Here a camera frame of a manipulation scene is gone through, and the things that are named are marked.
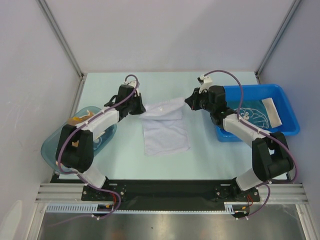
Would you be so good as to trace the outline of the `lavender white cloth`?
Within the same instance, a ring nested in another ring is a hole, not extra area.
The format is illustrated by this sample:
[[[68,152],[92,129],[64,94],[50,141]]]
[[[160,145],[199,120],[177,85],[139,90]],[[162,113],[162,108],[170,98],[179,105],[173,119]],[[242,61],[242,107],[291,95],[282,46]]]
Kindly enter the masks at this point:
[[[185,152],[190,140],[183,116],[182,97],[145,106],[140,115],[147,156],[162,156]]]

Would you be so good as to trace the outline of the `Doraemon teal beige towel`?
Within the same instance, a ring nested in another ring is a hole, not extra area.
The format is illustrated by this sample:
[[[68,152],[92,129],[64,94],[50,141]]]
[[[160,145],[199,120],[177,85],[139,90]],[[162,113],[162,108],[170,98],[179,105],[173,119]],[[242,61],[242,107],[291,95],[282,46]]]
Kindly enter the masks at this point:
[[[283,125],[276,105],[271,97],[262,100],[245,100],[239,115],[260,129],[270,130]]]

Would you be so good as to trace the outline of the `orange brown towel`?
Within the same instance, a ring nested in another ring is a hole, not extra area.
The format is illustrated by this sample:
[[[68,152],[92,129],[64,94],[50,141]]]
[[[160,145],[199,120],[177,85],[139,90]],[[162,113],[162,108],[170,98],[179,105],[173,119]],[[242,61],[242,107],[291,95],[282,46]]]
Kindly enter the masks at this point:
[[[67,120],[59,136],[55,154],[57,165],[79,172],[89,168],[94,157],[93,133],[80,129],[80,126],[95,114],[89,108],[84,108]]]

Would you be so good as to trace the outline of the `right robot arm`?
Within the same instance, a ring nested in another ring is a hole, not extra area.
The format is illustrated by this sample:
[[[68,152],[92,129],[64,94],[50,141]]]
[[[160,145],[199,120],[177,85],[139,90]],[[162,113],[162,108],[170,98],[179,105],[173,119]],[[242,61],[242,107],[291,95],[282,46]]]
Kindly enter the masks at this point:
[[[184,101],[193,111],[209,112],[214,125],[232,133],[251,148],[252,167],[235,177],[230,185],[234,200],[242,201],[248,196],[248,190],[294,169],[295,161],[284,134],[260,129],[229,108],[223,86],[213,85],[204,91],[197,87]]]

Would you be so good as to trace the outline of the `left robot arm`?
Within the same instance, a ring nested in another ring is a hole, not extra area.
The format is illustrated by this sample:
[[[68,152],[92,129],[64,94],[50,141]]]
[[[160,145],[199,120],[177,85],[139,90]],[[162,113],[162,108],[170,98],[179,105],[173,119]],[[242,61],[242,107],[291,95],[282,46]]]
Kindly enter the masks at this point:
[[[99,200],[109,197],[110,187],[105,184],[107,177],[93,165],[94,140],[127,115],[141,115],[146,111],[138,87],[137,81],[120,85],[118,93],[98,113],[61,129],[56,150],[59,170],[66,175],[76,174],[86,184],[94,186],[92,194]]]

